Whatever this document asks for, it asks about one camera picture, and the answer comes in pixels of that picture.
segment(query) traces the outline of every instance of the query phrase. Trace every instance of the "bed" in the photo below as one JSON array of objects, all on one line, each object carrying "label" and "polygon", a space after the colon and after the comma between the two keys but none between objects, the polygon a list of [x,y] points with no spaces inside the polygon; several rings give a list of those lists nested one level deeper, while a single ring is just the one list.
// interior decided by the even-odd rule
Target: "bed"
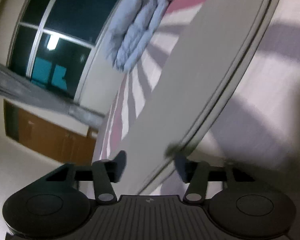
[{"label": "bed", "polygon": [[[186,188],[169,152],[185,147],[193,160],[217,165],[234,160],[294,192],[291,180],[280,179],[291,170],[300,178],[300,0],[262,0],[255,13],[263,17],[262,24],[252,34],[250,9],[239,0],[236,12],[226,1],[173,0],[141,60],[125,75],[93,157],[111,159],[120,150],[127,152],[126,170],[114,185],[118,195],[182,195]],[[224,12],[215,15],[212,8]],[[231,10],[240,20],[227,22]],[[252,26],[246,33],[222,33],[233,25],[245,28],[244,21]],[[200,36],[199,27],[219,40]],[[229,52],[227,39],[233,47],[249,45],[240,47],[239,55]],[[234,58],[233,69],[219,72],[228,53],[240,57]],[[299,229],[293,234],[300,239]]]}]

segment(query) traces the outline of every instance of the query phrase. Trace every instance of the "folded blue cloth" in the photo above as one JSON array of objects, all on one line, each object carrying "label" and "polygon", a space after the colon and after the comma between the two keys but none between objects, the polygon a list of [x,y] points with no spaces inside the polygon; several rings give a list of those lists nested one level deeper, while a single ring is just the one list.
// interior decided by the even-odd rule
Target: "folded blue cloth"
[{"label": "folded blue cloth", "polygon": [[105,35],[106,59],[128,72],[146,49],[168,7],[167,0],[121,0]]}]

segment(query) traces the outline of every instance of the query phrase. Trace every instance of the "brown cabinet door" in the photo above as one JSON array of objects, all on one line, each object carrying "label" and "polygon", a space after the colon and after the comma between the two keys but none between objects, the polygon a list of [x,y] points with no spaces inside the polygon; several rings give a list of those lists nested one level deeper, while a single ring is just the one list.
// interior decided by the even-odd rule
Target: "brown cabinet door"
[{"label": "brown cabinet door", "polygon": [[90,165],[96,140],[19,109],[19,142],[59,162]]}]

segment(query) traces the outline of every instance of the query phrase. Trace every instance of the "fluorescent light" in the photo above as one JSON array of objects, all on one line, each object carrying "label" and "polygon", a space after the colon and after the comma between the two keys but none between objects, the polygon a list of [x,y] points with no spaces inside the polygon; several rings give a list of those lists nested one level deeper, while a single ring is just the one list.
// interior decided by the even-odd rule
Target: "fluorescent light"
[{"label": "fluorescent light", "polygon": [[47,44],[47,49],[48,50],[54,50],[58,44],[59,41],[59,36],[57,35],[50,35],[48,44]]}]

